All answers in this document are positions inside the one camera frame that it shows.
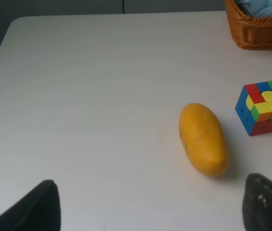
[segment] mango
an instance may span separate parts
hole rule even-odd
[[[206,106],[190,103],[179,119],[179,134],[190,163],[208,176],[220,176],[229,167],[229,151],[216,115]]]

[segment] white table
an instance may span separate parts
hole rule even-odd
[[[272,179],[272,134],[249,137],[244,84],[272,79],[272,51],[244,51],[225,12],[27,17],[0,47],[0,213],[44,179],[63,231],[242,231],[247,174]],[[188,161],[178,117],[218,116],[231,170]]]

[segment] blue cloth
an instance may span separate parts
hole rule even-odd
[[[272,0],[235,0],[239,8],[252,17],[272,17]]]

